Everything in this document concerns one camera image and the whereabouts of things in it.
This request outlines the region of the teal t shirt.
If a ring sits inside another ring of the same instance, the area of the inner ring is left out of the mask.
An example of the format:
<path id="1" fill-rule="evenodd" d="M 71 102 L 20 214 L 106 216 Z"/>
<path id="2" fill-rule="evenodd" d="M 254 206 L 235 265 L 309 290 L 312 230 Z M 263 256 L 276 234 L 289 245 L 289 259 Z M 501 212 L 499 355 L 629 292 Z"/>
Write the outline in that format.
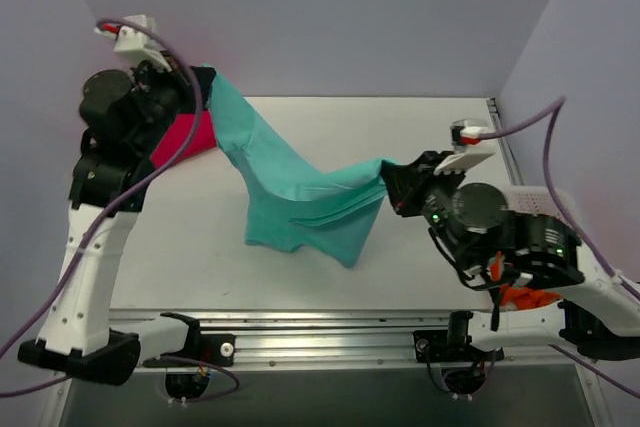
<path id="1" fill-rule="evenodd" d="M 387 195 L 382 159 L 322 172 L 299 155 L 222 74 L 203 92 L 219 149 L 249 198 L 245 242 L 311 247 L 354 267 Z"/>

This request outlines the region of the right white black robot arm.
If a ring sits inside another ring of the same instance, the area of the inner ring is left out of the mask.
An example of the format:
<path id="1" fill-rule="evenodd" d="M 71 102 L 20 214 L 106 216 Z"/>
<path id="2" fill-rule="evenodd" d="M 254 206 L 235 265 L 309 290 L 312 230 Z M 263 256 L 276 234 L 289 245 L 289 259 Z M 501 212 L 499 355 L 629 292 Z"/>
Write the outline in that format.
<path id="1" fill-rule="evenodd" d="M 444 347 L 455 359 L 504 347 L 571 347 L 585 357 L 639 356 L 639 302 L 611 279 L 563 214 L 526 210 L 522 187 L 466 181 L 439 167 L 448 151 L 381 167 L 403 218 L 422 217 L 438 251 L 466 288 L 488 292 L 487 311 L 450 314 Z"/>

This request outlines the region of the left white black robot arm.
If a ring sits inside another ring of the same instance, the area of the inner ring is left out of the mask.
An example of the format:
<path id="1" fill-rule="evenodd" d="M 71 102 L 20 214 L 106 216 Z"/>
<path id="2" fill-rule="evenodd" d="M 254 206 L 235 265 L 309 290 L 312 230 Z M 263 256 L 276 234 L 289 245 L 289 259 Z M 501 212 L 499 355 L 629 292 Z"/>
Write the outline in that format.
<path id="1" fill-rule="evenodd" d="M 200 323 L 165 312 L 152 321 L 113 328 L 109 309 L 127 239 L 151 179 L 152 155 L 181 114 L 206 101 L 216 72 L 194 67 L 159 71 L 143 61 L 130 72 L 86 80 L 79 114 L 86 125 L 69 193 L 69 233 L 58 286 L 19 362 L 83 381 L 119 386 L 140 364 L 167 355 L 179 366 L 202 352 Z"/>

